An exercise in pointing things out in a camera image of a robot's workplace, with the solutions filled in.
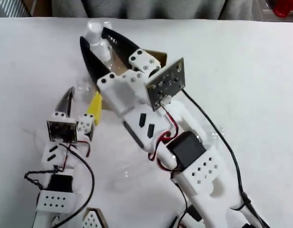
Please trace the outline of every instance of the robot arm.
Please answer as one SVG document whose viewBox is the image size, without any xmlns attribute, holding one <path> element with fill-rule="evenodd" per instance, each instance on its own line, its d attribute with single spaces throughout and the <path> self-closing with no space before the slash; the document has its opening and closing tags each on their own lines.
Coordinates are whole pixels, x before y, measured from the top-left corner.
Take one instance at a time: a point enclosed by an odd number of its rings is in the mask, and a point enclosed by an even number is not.
<svg viewBox="0 0 293 228">
<path fill-rule="evenodd" d="M 228 227 L 226 212 L 240 207 L 243 197 L 217 149 L 207 145 L 200 124 L 174 98 L 185 87 L 184 60 L 161 68 L 158 60 L 115 31 L 103 28 L 102 37 L 128 70 L 122 75 L 110 72 L 89 46 L 83 45 L 88 42 L 81 37 L 83 58 L 101 96 L 149 159 L 156 159 L 161 167 L 173 172 L 173 180 L 200 213 L 205 226 Z M 243 227 L 262 228 L 247 207 L 240 212 L 250 224 L 243 223 Z"/>
</svg>

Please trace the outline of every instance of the red object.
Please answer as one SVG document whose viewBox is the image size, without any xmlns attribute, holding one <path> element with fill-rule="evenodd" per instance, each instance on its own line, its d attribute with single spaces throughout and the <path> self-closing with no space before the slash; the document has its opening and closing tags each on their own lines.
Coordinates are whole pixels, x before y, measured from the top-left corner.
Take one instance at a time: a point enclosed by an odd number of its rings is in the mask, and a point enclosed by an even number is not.
<svg viewBox="0 0 293 228">
<path fill-rule="evenodd" d="M 278 0 L 273 12 L 280 18 L 286 18 L 293 10 L 293 0 Z"/>
</svg>

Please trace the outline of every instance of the wire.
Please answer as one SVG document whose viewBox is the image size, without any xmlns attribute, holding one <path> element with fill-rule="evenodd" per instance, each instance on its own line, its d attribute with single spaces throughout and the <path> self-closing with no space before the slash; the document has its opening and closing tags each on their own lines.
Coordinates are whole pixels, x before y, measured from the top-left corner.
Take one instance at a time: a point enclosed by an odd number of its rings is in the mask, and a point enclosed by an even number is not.
<svg viewBox="0 0 293 228">
<path fill-rule="evenodd" d="M 94 193 L 94 188 L 95 188 L 95 175 L 94 175 L 94 172 L 93 170 L 91 169 L 91 167 L 89 166 L 89 164 L 80 156 L 78 155 L 76 152 L 72 151 L 69 147 L 67 147 L 66 145 L 64 144 L 59 144 L 60 146 L 63 146 L 67 149 L 68 152 L 70 152 L 72 155 L 74 155 L 76 158 L 78 158 L 86 167 L 87 169 L 89 170 L 90 172 L 90 175 L 91 175 L 91 181 L 92 181 L 92 184 L 91 184 L 91 190 L 90 190 L 90 194 L 88 196 L 88 199 L 85 201 L 85 203 L 75 212 L 73 213 L 72 215 L 70 215 L 69 217 L 67 217 L 65 220 L 63 220 L 62 222 L 56 224 L 55 226 L 53 226 L 52 228 L 58 228 L 58 227 L 61 227 L 63 224 L 67 223 L 68 221 L 70 221 L 72 218 L 74 218 L 77 214 L 79 214 L 89 203 L 91 197 L 93 196 L 93 193 Z"/>
<path fill-rule="evenodd" d="M 85 144 L 88 145 L 88 152 L 86 153 L 86 157 L 88 158 L 89 154 L 90 154 L 90 143 L 88 141 L 84 141 L 84 140 L 79 140 L 78 142 L 79 143 L 85 143 Z"/>
<path fill-rule="evenodd" d="M 178 136 L 178 132 L 179 132 L 179 127 L 178 127 L 178 124 L 176 123 L 176 121 L 174 120 L 174 118 L 171 116 L 171 114 L 164 108 L 162 107 L 165 112 L 166 112 L 166 115 L 167 117 L 171 120 L 171 122 L 173 123 L 174 127 L 175 127 L 175 134 L 174 136 L 170 137 L 171 135 L 171 132 L 169 130 L 166 130 L 164 131 L 158 138 L 157 142 L 156 142 L 156 146 L 155 146 L 155 151 L 153 154 L 148 154 L 147 157 L 150 161 L 154 161 L 155 160 L 155 157 L 156 157 L 156 154 L 157 154 L 157 148 L 160 144 L 160 142 L 163 142 L 163 143 L 168 143 L 169 141 L 171 141 L 172 139 L 176 138 Z M 173 171 L 173 170 L 169 170 L 168 168 L 164 167 L 162 164 L 161 164 L 161 161 L 157 158 L 157 164 L 158 166 L 165 170 L 165 171 Z"/>
<path fill-rule="evenodd" d="M 209 121 L 209 123 L 212 125 L 212 127 L 214 128 L 216 133 L 219 135 L 219 137 L 221 138 L 221 140 L 223 141 L 223 143 L 225 144 L 225 146 L 227 147 L 227 149 L 229 150 L 229 152 L 231 154 L 231 157 L 233 159 L 235 169 L 236 169 L 239 192 L 240 192 L 240 195 L 241 195 L 242 200 L 244 202 L 243 205 L 241 205 L 238 209 L 233 209 L 233 210 L 241 210 L 244 206 L 247 206 L 247 208 L 250 210 L 250 212 L 259 220 L 262 228 L 270 228 L 268 226 L 268 224 L 266 224 L 266 222 L 257 214 L 257 212 L 255 211 L 254 207 L 251 204 L 250 199 L 248 198 L 247 194 L 244 192 L 240 168 L 238 166 L 238 162 L 236 160 L 235 154 L 234 154 L 231 146 L 228 144 L 226 139 L 220 133 L 220 131 L 218 130 L 216 125 L 213 123 L 213 121 L 210 119 L 210 117 L 207 115 L 207 113 L 205 113 L 205 111 L 201 108 L 201 106 L 199 106 L 199 104 L 196 103 L 196 101 L 193 100 L 193 98 L 190 97 L 190 95 L 184 89 L 182 90 L 182 92 L 199 109 L 199 111 L 204 115 L 204 117 L 207 119 L 207 121 Z"/>
<path fill-rule="evenodd" d="M 179 221 L 178 221 L 178 225 L 177 225 L 177 228 L 181 227 L 181 221 L 183 220 L 184 216 L 186 215 L 187 211 L 188 211 L 188 202 L 186 201 L 186 197 L 185 197 L 185 194 L 184 192 L 182 191 L 182 189 L 180 188 L 180 186 L 177 184 L 177 183 L 174 183 L 176 185 L 176 187 L 178 187 L 178 189 L 180 190 L 181 194 L 183 195 L 184 197 L 184 200 L 185 200 L 185 203 L 186 203 L 186 208 L 185 208 L 185 211 L 184 213 L 182 214 L 182 216 L 179 218 Z"/>
<path fill-rule="evenodd" d="M 45 174 L 45 173 L 53 173 L 53 174 L 56 174 L 60 172 L 60 170 L 57 168 L 57 166 L 55 166 L 54 170 L 40 170 L 40 171 L 28 171 L 27 173 L 25 173 L 24 175 L 24 179 L 28 180 L 30 183 L 38 186 L 38 188 L 40 190 L 44 190 L 44 187 L 43 185 L 39 182 L 39 180 L 37 179 L 32 179 L 30 177 L 28 177 L 29 175 L 31 174 Z"/>
</svg>

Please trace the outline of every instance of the red wire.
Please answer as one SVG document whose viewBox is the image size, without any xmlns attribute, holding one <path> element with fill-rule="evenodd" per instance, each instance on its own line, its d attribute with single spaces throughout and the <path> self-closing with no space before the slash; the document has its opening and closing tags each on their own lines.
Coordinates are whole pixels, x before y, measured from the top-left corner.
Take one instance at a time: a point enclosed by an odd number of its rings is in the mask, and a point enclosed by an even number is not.
<svg viewBox="0 0 293 228">
<path fill-rule="evenodd" d="M 176 121 L 174 120 L 174 118 L 171 116 L 171 114 L 163 107 L 163 109 L 166 111 L 166 115 L 169 117 L 169 119 L 172 121 L 174 127 L 175 127 L 175 134 L 174 136 L 172 137 L 166 137 L 167 135 L 171 135 L 171 132 L 169 130 L 167 131 L 164 131 L 158 138 L 157 142 L 156 142 L 156 146 L 155 146 L 155 151 L 152 154 L 148 154 L 147 157 L 150 161 L 154 161 L 155 160 L 155 157 L 156 157 L 156 154 L 157 154 L 157 148 L 160 144 L 160 142 L 163 142 L 164 144 L 168 143 L 169 141 L 171 141 L 172 139 L 176 138 L 178 136 L 178 131 L 179 131 L 179 128 L 178 128 L 178 124 L 176 123 Z M 159 166 L 159 168 L 161 168 L 162 170 L 164 171 L 173 171 L 173 170 L 170 170 L 168 169 L 167 167 L 165 167 L 161 161 L 157 158 L 157 164 Z"/>
<path fill-rule="evenodd" d="M 89 157 L 89 154 L 90 154 L 90 144 L 88 141 L 84 141 L 84 140 L 80 140 L 78 141 L 79 143 L 86 143 L 88 145 L 88 152 L 86 153 L 86 157 L 88 158 Z"/>
</svg>

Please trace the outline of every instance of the mounting plate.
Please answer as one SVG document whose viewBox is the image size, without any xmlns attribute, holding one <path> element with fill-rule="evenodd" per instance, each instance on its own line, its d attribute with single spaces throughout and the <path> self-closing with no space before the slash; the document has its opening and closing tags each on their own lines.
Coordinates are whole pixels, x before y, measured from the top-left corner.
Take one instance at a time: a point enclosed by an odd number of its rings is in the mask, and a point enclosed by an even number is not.
<svg viewBox="0 0 293 228">
<path fill-rule="evenodd" d="M 152 109 L 156 111 L 168 97 L 175 96 L 185 87 L 184 58 L 153 76 L 155 79 L 147 84 L 146 89 Z"/>
</svg>

